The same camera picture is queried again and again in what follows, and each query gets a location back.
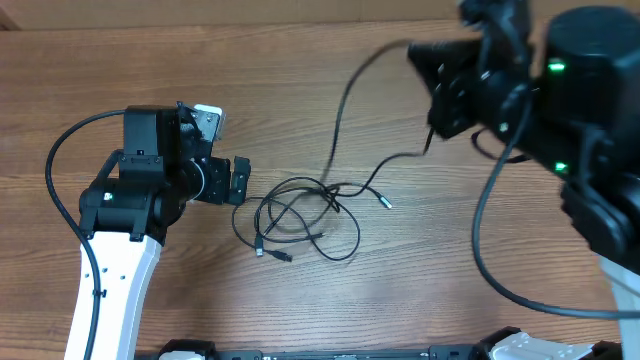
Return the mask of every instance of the tangled cable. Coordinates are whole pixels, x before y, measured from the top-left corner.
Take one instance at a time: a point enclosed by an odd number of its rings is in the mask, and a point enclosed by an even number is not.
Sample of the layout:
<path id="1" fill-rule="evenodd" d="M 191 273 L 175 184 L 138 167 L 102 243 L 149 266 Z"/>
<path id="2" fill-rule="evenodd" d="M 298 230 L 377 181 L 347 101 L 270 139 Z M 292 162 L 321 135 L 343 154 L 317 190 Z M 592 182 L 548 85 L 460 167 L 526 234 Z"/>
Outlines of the tangled cable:
<path id="1" fill-rule="evenodd" d="M 411 40 L 398 40 L 398 41 L 394 41 L 392 43 L 389 43 L 383 47 L 381 47 L 378 51 L 376 51 L 373 55 L 371 55 L 362 65 L 360 65 L 360 67 L 356 70 L 356 72 L 353 74 L 353 76 L 351 77 L 351 79 L 347 82 L 347 86 L 345 87 L 345 90 L 342 94 L 341 100 L 340 100 L 340 105 L 338 106 L 338 113 L 336 115 L 336 125 L 335 125 L 335 130 L 334 130 L 334 134 L 333 134 L 333 142 L 331 145 L 331 152 L 329 155 L 329 159 L 327 161 L 327 164 L 322 172 L 322 176 L 320 177 L 320 180 L 316 180 L 314 178 L 311 177 L 304 177 L 304 176 L 298 176 L 298 177 L 292 177 L 289 178 L 287 180 L 284 180 L 283 182 L 281 182 L 280 184 L 276 185 L 267 195 L 265 195 L 264 197 L 249 197 L 247 198 L 247 201 L 245 202 L 245 204 L 247 202 L 256 202 L 259 201 L 259 205 L 256 208 L 255 214 L 254 214 L 254 218 L 253 218 L 253 226 L 254 226 L 254 231 L 255 231 L 255 239 L 254 242 L 251 243 L 249 242 L 247 239 L 245 239 L 240 232 L 238 231 L 238 228 L 236 226 L 236 213 L 238 211 L 238 209 L 243 206 L 243 205 L 239 205 L 236 206 L 233 209 L 233 212 L 231 214 L 231 226 L 233 227 L 233 231 L 235 232 L 236 236 L 238 237 L 238 239 L 240 239 L 240 241 L 242 241 L 242 243 L 244 243 L 245 245 L 247 245 L 248 247 L 255 249 L 256 251 L 256 255 L 258 256 L 263 256 L 265 253 L 268 255 L 271 255 L 273 257 L 275 257 L 276 259 L 282 260 L 282 261 L 292 261 L 292 256 L 282 252 L 282 251 L 278 251 L 278 250 L 265 250 L 264 249 L 264 242 L 271 242 L 271 243 L 276 243 L 276 244 L 294 244 L 294 243 L 300 243 L 300 242 L 304 242 L 304 241 L 309 241 L 311 242 L 311 244 L 313 245 L 313 247 L 316 248 L 316 250 L 320 253 L 320 255 L 322 255 L 324 258 L 331 260 L 331 261 L 342 261 L 342 260 L 346 260 L 350 257 L 352 257 L 355 252 L 358 250 L 358 247 L 360 246 L 360 240 L 361 240 L 361 236 L 360 236 L 360 225 L 358 224 L 358 220 L 356 219 L 356 217 L 338 200 L 338 198 L 353 198 L 353 197 L 357 197 L 362 195 L 365 191 L 369 191 L 371 192 L 377 199 L 378 201 L 384 205 L 386 208 L 390 209 L 392 207 L 391 202 L 384 196 L 382 195 L 379 191 L 375 190 L 373 187 L 371 187 L 371 183 L 373 182 L 373 180 L 375 179 L 375 177 L 377 176 L 378 172 L 380 171 L 380 169 L 382 169 L 382 167 L 387 164 L 389 161 L 397 159 L 397 158 L 403 158 L 403 157 L 421 157 L 426 155 L 427 151 L 429 150 L 429 146 L 431 145 L 431 140 L 433 138 L 434 135 L 434 130 L 433 128 L 431 130 L 429 130 L 428 136 L 427 136 L 427 140 L 425 143 L 425 146 L 422 150 L 422 152 L 416 152 L 416 153 L 398 153 L 398 154 L 394 154 L 391 155 L 387 158 L 385 158 L 384 160 L 382 160 L 380 162 L 380 164 L 378 164 L 378 166 L 375 168 L 375 170 L 371 173 L 371 175 L 369 176 L 369 179 L 364 183 L 357 183 L 357 182 L 340 182 L 340 183 L 336 183 L 336 184 L 331 184 L 331 185 L 325 185 L 325 180 L 328 176 L 328 173 L 331 169 L 331 166 L 333 165 L 333 161 L 335 158 L 335 153 L 336 153 L 336 148 L 338 145 L 338 135 L 340 132 L 340 124 L 342 121 L 342 115 L 344 113 L 344 108 L 346 106 L 347 103 L 347 99 L 349 97 L 349 93 L 351 92 L 351 89 L 353 88 L 353 85 L 356 83 L 356 80 L 360 77 L 360 75 L 362 75 L 362 73 L 371 65 L 375 62 L 375 60 L 377 60 L 380 56 L 382 56 L 383 54 L 393 50 L 393 49 L 397 49 L 397 48 L 406 48 L 408 47 L 410 44 L 412 43 Z M 308 185 L 298 185 L 300 183 L 308 183 Z M 358 190 L 356 190 L 355 192 L 352 193 L 343 193 L 341 192 L 345 187 L 355 187 L 355 188 L 359 188 Z M 285 195 L 285 194 L 291 194 L 291 193 L 297 193 L 296 196 L 293 197 L 293 199 L 291 199 L 289 202 L 284 202 L 282 200 L 280 200 L 280 197 Z M 307 221 L 305 220 L 302 215 L 300 214 L 300 212 L 298 212 L 296 209 L 294 209 L 294 204 L 296 202 L 298 202 L 298 200 L 300 200 L 301 198 L 304 197 L 310 197 L 310 196 L 317 196 L 320 197 L 325 203 L 326 203 L 326 207 L 324 208 L 323 211 L 320 212 L 320 214 L 313 219 L 312 221 Z M 282 210 L 280 211 L 280 213 L 278 213 L 277 215 L 274 214 L 273 211 L 273 206 L 274 205 L 279 205 L 282 207 Z M 262 211 L 264 209 L 264 207 L 267 207 L 267 213 L 268 213 L 268 222 L 267 225 L 264 229 L 261 229 L 261 225 L 260 225 L 260 219 L 261 219 L 261 214 Z M 355 244 L 353 246 L 353 248 L 351 249 L 351 251 L 349 253 L 347 253 L 346 255 L 342 255 L 342 256 L 331 256 L 329 254 L 327 254 L 327 252 L 325 250 L 323 250 L 319 245 L 317 240 L 322 238 L 324 236 L 324 234 L 322 232 L 316 232 L 313 233 L 312 232 L 312 227 L 314 227 L 316 224 L 318 224 L 323 218 L 324 216 L 329 212 L 329 211 L 334 211 L 336 214 L 340 213 L 341 211 L 344 211 L 353 221 L 355 227 L 356 227 L 356 240 L 355 240 Z M 293 238 L 293 239 L 276 239 L 272 236 L 269 236 L 269 234 L 271 233 L 271 231 L 273 229 L 279 229 L 282 230 L 282 228 L 279 226 L 280 221 L 282 220 L 282 218 L 287 214 L 287 212 L 291 212 L 295 218 L 297 218 L 300 222 L 300 224 L 302 225 L 301 228 L 298 229 L 294 229 L 294 230 L 285 230 L 287 232 L 303 232 L 305 235 L 298 237 L 298 238 Z"/>

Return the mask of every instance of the black wire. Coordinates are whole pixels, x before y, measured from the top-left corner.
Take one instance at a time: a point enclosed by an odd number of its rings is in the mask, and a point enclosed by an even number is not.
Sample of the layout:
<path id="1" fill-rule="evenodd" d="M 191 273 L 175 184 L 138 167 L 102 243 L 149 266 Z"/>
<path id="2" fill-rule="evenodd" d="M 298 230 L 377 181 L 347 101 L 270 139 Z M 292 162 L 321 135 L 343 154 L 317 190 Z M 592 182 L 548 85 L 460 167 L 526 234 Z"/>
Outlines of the black wire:
<path id="1" fill-rule="evenodd" d="M 511 139 L 511 141 L 507 144 L 507 147 L 502 152 L 500 159 L 498 159 L 489 179 L 487 180 L 487 184 L 482 191 L 480 199 L 478 200 L 478 205 L 476 207 L 475 214 L 473 216 L 473 225 L 471 230 L 471 247 L 473 249 L 473 259 L 475 260 L 476 266 L 480 271 L 482 277 L 493 287 L 500 295 L 506 297 L 507 299 L 513 301 L 514 303 L 529 308 L 531 310 L 544 312 L 547 314 L 554 314 L 560 316 L 569 316 L 576 318 L 585 318 L 585 319 L 601 319 L 601 320 L 620 320 L 620 319 L 639 319 L 640 311 L 607 311 L 607 310 L 582 310 L 582 309 L 572 309 L 572 308 L 564 308 L 559 306 L 547 305 L 541 302 L 532 301 L 527 298 L 524 298 L 520 295 L 517 295 L 507 288 L 505 288 L 498 280 L 496 280 L 487 270 L 487 267 L 480 255 L 480 224 L 482 223 L 482 213 L 487 205 L 487 201 L 489 200 L 489 195 L 491 195 L 491 190 L 496 183 L 502 168 L 507 163 L 507 159 L 511 154 L 511 151 L 515 147 L 515 145 L 520 141 L 522 134 L 529 122 L 531 109 L 532 109 L 533 101 L 531 98 L 528 99 L 524 113 L 522 115 L 522 119 L 518 128 Z"/>
<path id="2" fill-rule="evenodd" d="M 89 264 L 91 265 L 91 273 L 93 275 L 93 310 L 91 312 L 91 325 L 89 327 L 89 337 L 87 340 L 87 347 L 84 353 L 85 360 L 91 359 L 91 353 L 93 352 L 93 344 L 95 343 L 95 339 L 96 339 L 96 330 L 98 328 L 98 315 L 100 313 L 100 297 L 102 296 L 102 291 L 100 287 L 100 272 L 98 271 L 98 262 L 96 260 L 96 256 L 93 253 L 93 250 L 91 249 L 91 245 L 89 244 L 89 241 L 82 234 L 80 227 L 78 227 L 78 224 L 76 224 L 76 222 L 73 220 L 73 218 L 71 217 L 67 209 L 65 209 L 64 205 L 62 205 L 62 202 L 60 201 L 60 198 L 58 197 L 58 194 L 56 193 L 56 190 L 53 187 L 53 179 L 51 177 L 51 168 L 53 166 L 53 158 L 55 157 L 56 152 L 58 151 L 58 148 L 76 130 L 96 120 L 104 119 L 110 116 L 122 115 L 122 114 L 124 114 L 124 110 L 109 111 L 102 114 L 94 115 L 72 126 L 69 130 L 65 131 L 65 133 L 62 134 L 62 136 L 60 136 L 60 138 L 58 138 L 58 140 L 56 140 L 56 142 L 51 147 L 51 151 L 49 151 L 49 156 L 47 157 L 47 162 L 44 169 L 44 178 L 47 183 L 47 190 L 49 191 L 51 200 L 53 200 L 53 203 L 60 211 L 60 214 L 62 214 L 62 217 L 67 221 L 67 224 L 69 224 L 69 227 L 71 227 L 71 230 L 73 230 L 73 232 L 76 234 L 76 236 L 80 240 L 82 247 L 87 253 Z"/>
<path id="3" fill-rule="evenodd" d="M 487 159 L 498 160 L 497 156 L 493 155 L 492 153 L 484 149 L 482 146 L 480 146 L 480 143 L 478 142 L 478 138 L 480 137 L 480 135 L 487 130 L 488 130 L 487 128 L 483 128 L 471 134 L 471 145 L 473 145 L 473 148 L 476 149 L 482 156 L 486 157 Z M 529 160 L 531 160 L 530 157 L 522 154 L 522 155 L 517 155 L 507 159 L 507 164 L 518 164 L 518 163 L 529 161 Z"/>
<path id="4" fill-rule="evenodd" d="M 353 88 L 354 84 L 356 83 L 356 81 L 358 80 L 358 78 L 360 77 L 360 75 L 362 75 L 362 73 L 371 65 L 375 62 L 375 60 L 377 60 L 378 58 L 380 58 L 380 56 L 382 56 L 383 54 L 393 50 L 393 49 L 397 49 L 397 48 L 403 48 L 403 47 L 408 47 L 410 44 L 412 43 L 411 40 L 398 40 L 398 41 L 394 41 L 391 42 L 387 45 L 384 45 L 383 47 L 381 47 L 380 49 L 378 49 L 373 55 L 371 55 L 369 58 L 367 58 L 367 60 L 365 60 L 365 62 L 360 65 L 358 67 L 358 69 L 355 71 L 355 73 L 352 75 L 352 77 L 349 79 L 349 81 L 347 82 L 347 85 L 344 89 L 344 92 L 342 94 L 342 97 L 340 99 L 340 104 L 338 105 L 338 111 L 337 111 L 337 115 L 336 115 L 336 124 L 335 124 L 335 129 L 334 129 L 334 134 L 333 134 L 333 142 L 331 145 L 331 152 L 329 155 L 329 159 L 327 160 L 327 164 L 322 172 L 322 175 L 320 177 L 320 180 L 316 180 L 310 177 L 293 177 L 293 178 L 289 178 L 287 180 L 284 180 L 283 182 L 281 182 L 280 184 L 276 185 L 265 197 L 253 197 L 253 198 L 249 198 L 249 201 L 257 201 L 260 200 L 260 204 L 258 205 L 255 214 L 254 214 L 254 230 L 255 230 L 255 234 L 256 234 L 256 238 L 260 238 L 259 240 L 264 240 L 264 241 L 268 241 L 268 242 L 273 242 L 273 243 L 279 243 L 279 244 L 290 244 L 290 243 L 299 243 L 299 242 L 303 242 L 303 241 L 310 241 L 313 246 L 316 248 L 316 250 L 326 259 L 332 260 L 332 261 L 341 261 L 341 260 L 346 260 L 348 258 L 350 258 L 351 256 L 353 256 L 353 254 L 356 252 L 356 250 L 358 249 L 358 246 L 360 244 L 360 225 L 358 224 L 358 221 L 356 220 L 356 218 L 353 216 L 353 214 L 342 204 L 340 203 L 337 198 L 339 197 L 356 197 L 361 195 L 364 191 L 369 191 L 371 193 L 373 193 L 376 198 L 383 204 L 385 204 L 385 206 L 389 207 L 390 204 L 388 202 L 388 200 L 377 190 L 373 189 L 371 187 L 371 183 L 373 182 L 373 180 L 375 179 L 375 177 L 377 176 L 378 172 L 380 171 L 380 169 L 387 164 L 389 161 L 394 160 L 394 159 L 398 159 L 398 158 L 402 158 L 402 157 L 419 157 L 419 156 L 424 156 L 428 149 L 429 146 L 431 145 L 431 140 L 433 138 L 434 135 L 434 129 L 430 129 L 429 134 L 427 136 L 427 140 L 425 143 L 425 146 L 422 150 L 422 152 L 418 152 L 418 153 L 399 153 L 399 154 L 395 154 L 395 155 L 391 155 L 387 158 L 385 158 L 384 160 L 382 160 L 382 162 L 380 162 L 380 164 L 378 164 L 378 166 L 375 168 L 375 170 L 373 171 L 373 173 L 371 173 L 371 175 L 369 176 L 369 178 L 367 179 L 367 181 L 364 184 L 360 184 L 357 182 L 339 182 L 339 183 L 335 183 L 335 184 L 331 184 L 331 185 L 325 185 L 325 180 L 329 174 L 329 171 L 331 169 L 331 166 L 333 165 L 333 161 L 335 159 L 335 153 L 336 153 L 336 148 L 338 145 L 338 135 L 340 132 L 340 124 L 342 122 L 342 116 L 344 114 L 344 108 L 346 106 L 347 103 L 347 99 L 349 98 L 349 94 L 351 92 L 351 89 Z M 311 182 L 312 186 L 290 186 L 292 185 L 294 182 Z M 346 186 L 350 186 L 350 187 L 358 187 L 359 190 L 354 192 L 354 193 L 342 193 L 341 190 L 346 187 Z M 278 200 L 277 198 L 279 196 L 282 196 L 284 194 L 288 194 L 288 193 L 294 193 L 294 192 L 298 192 L 298 194 L 292 199 L 290 200 L 288 203 L 284 203 L 280 200 Z M 317 216 L 315 219 L 311 220 L 311 221 L 306 221 L 300 214 L 299 212 L 295 211 L 293 209 L 293 205 L 300 199 L 304 198 L 304 197 L 308 197 L 308 196 L 319 196 L 323 201 L 326 202 L 327 206 L 324 208 L 324 210 L 320 213 L 319 216 Z M 273 205 L 280 205 L 282 206 L 282 210 L 280 211 L 280 213 L 275 216 L 273 213 Z M 237 230 L 236 224 L 235 224 L 235 214 L 238 210 L 238 208 L 240 206 L 236 206 L 236 208 L 233 210 L 232 216 L 231 216 L 231 226 L 233 227 L 233 230 L 235 232 L 235 234 L 238 236 L 238 239 L 240 239 L 240 241 L 242 241 L 245 245 L 251 247 L 251 248 L 256 248 L 256 246 L 254 244 L 251 244 L 249 241 L 247 241 L 246 239 L 244 239 L 240 233 Z M 267 207 L 267 214 L 269 216 L 269 223 L 267 224 L 267 227 L 264 230 L 260 229 L 260 218 L 261 218 L 261 213 L 264 207 Z M 324 216 L 330 211 L 333 210 L 336 213 L 340 213 L 340 211 L 344 211 L 347 213 L 347 215 L 351 218 L 351 220 L 353 221 L 353 223 L 356 226 L 357 229 L 357 238 L 356 238 L 356 242 L 355 245 L 353 247 L 353 249 L 347 254 L 344 255 L 342 257 L 333 257 L 333 256 L 329 256 L 325 251 L 323 251 L 317 243 L 317 239 L 321 238 L 324 236 L 323 233 L 316 233 L 313 234 L 311 232 L 311 228 L 313 226 L 315 226 L 320 220 L 322 220 L 324 218 Z M 281 219 L 286 215 L 286 213 L 288 211 L 291 211 L 295 217 L 300 221 L 300 223 L 302 224 L 302 228 L 298 228 L 298 229 L 282 229 L 281 226 L 279 226 L 279 222 L 281 221 Z M 306 236 L 304 237 L 300 237 L 300 238 L 294 238 L 294 239 L 274 239 L 272 237 L 269 237 L 269 233 L 273 230 L 273 229 L 278 229 L 281 232 L 288 232 L 288 233 L 296 233 L 296 232 L 301 232 L 304 231 L 306 233 Z M 267 251 L 265 250 L 265 252 L 267 254 L 273 254 L 273 251 Z"/>
<path id="5" fill-rule="evenodd" d="M 331 165 L 333 165 L 333 160 L 336 155 L 336 148 L 338 147 L 338 133 L 340 132 L 340 123 L 342 122 L 342 114 L 344 112 L 345 105 L 347 104 L 347 99 L 349 98 L 349 93 L 351 92 L 351 88 L 355 85 L 356 81 L 364 73 L 364 71 L 371 66 L 378 58 L 391 50 L 398 48 L 406 48 L 413 43 L 413 40 L 409 39 L 401 39 L 392 41 L 380 49 L 378 49 L 373 55 L 369 56 L 367 60 L 365 60 L 362 65 L 358 67 L 356 72 L 351 76 L 349 82 L 347 82 L 347 86 L 344 88 L 342 92 L 342 97 L 340 98 L 340 105 L 338 105 L 338 113 L 336 114 L 336 126 L 333 131 L 333 143 L 331 144 L 331 152 L 329 154 L 329 159 L 327 160 L 327 164 L 324 167 L 324 171 L 322 172 L 322 176 L 320 176 L 320 182 L 325 182 L 327 180 L 327 176 L 329 175 L 329 170 L 331 170 Z"/>

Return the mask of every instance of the cable connector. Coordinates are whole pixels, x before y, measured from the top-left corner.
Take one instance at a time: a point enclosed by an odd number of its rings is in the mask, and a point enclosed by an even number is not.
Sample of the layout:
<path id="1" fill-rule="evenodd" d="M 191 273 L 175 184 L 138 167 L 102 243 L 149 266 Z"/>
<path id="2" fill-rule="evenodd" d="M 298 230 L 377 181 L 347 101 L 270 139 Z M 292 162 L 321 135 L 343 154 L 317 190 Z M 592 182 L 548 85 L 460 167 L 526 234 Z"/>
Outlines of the cable connector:
<path id="1" fill-rule="evenodd" d="M 389 201 L 389 199 L 387 199 L 386 197 L 380 195 L 378 197 L 378 200 L 380 201 L 380 203 L 382 205 L 384 205 L 384 207 L 386 207 L 387 209 L 391 209 L 393 207 L 393 205 L 391 205 L 391 201 Z"/>
<path id="2" fill-rule="evenodd" d="M 98 291 L 93 289 L 92 293 L 94 297 L 107 297 L 107 290 Z"/>
<path id="3" fill-rule="evenodd" d="M 264 255 L 264 239 L 262 238 L 262 234 L 256 234 L 254 245 L 256 247 L 256 256 L 262 257 L 262 255 Z"/>
<path id="4" fill-rule="evenodd" d="M 273 256 L 274 258 L 278 259 L 278 260 L 282 260 L 282 261 L 286 261 L 286 262 L 291 262 L 293 261 L 293 256 L 284 253 L 282 251 L 278 251 L 278 250 L 269 250 L 267 251 L 267 254 Z"/>

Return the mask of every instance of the cable end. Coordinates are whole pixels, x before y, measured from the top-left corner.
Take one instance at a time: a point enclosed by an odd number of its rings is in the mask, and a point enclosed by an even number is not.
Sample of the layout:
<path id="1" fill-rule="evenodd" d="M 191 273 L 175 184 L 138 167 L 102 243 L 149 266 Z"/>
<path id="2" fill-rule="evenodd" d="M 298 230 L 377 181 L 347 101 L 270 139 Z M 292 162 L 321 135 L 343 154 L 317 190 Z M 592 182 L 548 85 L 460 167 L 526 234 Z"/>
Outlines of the cable end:
<path id="1" fill-rule="evenodd" d="M 256 240 L 254 242 L 256 246 L 256 256 L 262 257 L 264 255 L 264 239 L 261 234 L 256 234 Z"/>
<path id="2" fill-rule="evenodd" d="M 384 205 L 384 207 L 386 207 L 387 209 L 393 208 L 393 205 L 391 205 L 391 201 L 389 201 L 389 199 L 387 199 L 386 197 L 380 196 L 378 200 L 380 200 L 380 203 Z"/>
<path id="3" fill-rule="evenodd" d="M 293 256 L 284 253 L 282 251 L 277 251 L 277 250 L 273 250 L 273 251 L 269 251 L 269 255 L 273 256 L 274 258 L 278 259 L 278 260 L 282 260 L 285 262 L 292 262 L 293 261 Z"/>

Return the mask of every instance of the wood grain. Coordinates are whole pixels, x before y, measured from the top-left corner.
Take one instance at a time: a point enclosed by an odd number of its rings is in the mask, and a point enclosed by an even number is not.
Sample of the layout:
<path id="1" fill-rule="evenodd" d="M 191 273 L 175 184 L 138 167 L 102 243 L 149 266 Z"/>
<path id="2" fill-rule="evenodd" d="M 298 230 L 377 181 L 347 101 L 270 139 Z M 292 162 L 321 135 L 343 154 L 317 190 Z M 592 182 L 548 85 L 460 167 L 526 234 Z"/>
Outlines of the wood grain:
<path id="1" fill-rule="evenodd" d="M 15 22 L 4 12 L 2 6 L 0 6 L 0 31 L 4 30 L 18 30 L 18 26 Z"/>
<path id="2" fill-rule="evenodd" d="M 536 18 L 578 6 L 625 6 L 640 0 L 530 0 Z M 148 26 L 457 20 L 453 0 L 0 0 L 24 30 Z"/>
<path id="3" fill-rule="evenodd" d="M 250 158 L 250 195 L 264 195 L 292 175 L 319 176 L 343 86 L 375 48 L 468 36 L 450 21 L 0 33 L 0 358 L 57 359 L 65 349 L 79 244 L 48 197 L 43 169 L 72 124 L 131 104 L 221 106 L 229 117 L 214 154 Z M 402 52 L 381 59 L 354 88 L 330 180 L 364 179 L 385 156 L 419 149 L 429 106 Z M 287 248 L 291 264 L 256 259 L 234 237 L 230 207 L 189 205 L 169 230 L 138 348 L 184 337 L 220 349 L 411 348 L 475 342 L 507 325 L 557 341 L 616 340 L 613 322 L 534 313 L 482 281 L 469 233 L 493 164 L 468 136 L 389 164 L 374 186 L 393 210 L 373 198 L 346 202 L 362 245 L 344 263 L 307 245 Z M 81 191 L 120 146 L 122 122 L 109 119 L 61 147 L 54 181 L 76 217 Z M 612 308 L 593 256 L 559 210 L 558 186 L 535 164 L 507 167 L 486 211 L 483 255 L 522 295 Z M 240 215 L 244 233 L 250 212 Z M 334 217 L 325 226 L 322 245 L 348 251 L 351 223 Z"/>

